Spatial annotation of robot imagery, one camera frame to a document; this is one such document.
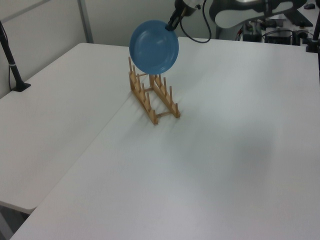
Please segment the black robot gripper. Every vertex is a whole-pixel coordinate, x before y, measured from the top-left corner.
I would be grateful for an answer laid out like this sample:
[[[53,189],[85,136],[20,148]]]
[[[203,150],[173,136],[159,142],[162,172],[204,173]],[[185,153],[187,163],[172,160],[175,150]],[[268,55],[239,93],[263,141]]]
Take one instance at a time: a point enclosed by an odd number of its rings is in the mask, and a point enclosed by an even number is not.
[[[199,10],[202,5],[203,0],[175,0],[175,11],[172,13],[165,29],[167,31],[174,31],[181,21],[181,16],[191,16],[196,10]]]

